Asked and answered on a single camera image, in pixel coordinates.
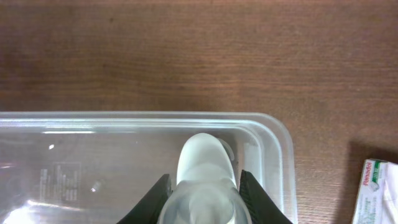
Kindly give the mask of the white calamine lotion bottle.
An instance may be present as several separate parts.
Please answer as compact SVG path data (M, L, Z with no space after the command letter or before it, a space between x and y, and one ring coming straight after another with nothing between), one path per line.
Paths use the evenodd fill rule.
M218 138L199 133L183 145L177 166L176 188L164 204L158 222L252 222L239 195L229 154Z

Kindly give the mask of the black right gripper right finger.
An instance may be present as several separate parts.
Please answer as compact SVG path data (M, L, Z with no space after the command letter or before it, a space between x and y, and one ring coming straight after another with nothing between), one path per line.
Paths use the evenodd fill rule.
M292 224L249 171L241 171L239 194L253 224Z

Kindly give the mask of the clear plastic container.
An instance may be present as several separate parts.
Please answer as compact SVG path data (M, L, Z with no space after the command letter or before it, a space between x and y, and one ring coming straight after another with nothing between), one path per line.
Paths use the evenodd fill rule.
M184 143L208 133L234 172L249 171L297 223L292 139L277 119L232 112L3 112L2 223L116 223L164 174Z

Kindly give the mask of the white Panadol medicine box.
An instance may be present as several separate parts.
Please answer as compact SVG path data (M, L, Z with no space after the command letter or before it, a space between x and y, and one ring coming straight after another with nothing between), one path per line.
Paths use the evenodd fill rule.
M352 224L397 224L397 164L365 160Z

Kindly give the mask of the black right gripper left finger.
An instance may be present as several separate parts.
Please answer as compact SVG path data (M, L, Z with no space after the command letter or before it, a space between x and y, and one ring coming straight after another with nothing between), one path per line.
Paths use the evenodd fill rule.
M171 194L170 175L164 174L117 224L157 224L159 215Z

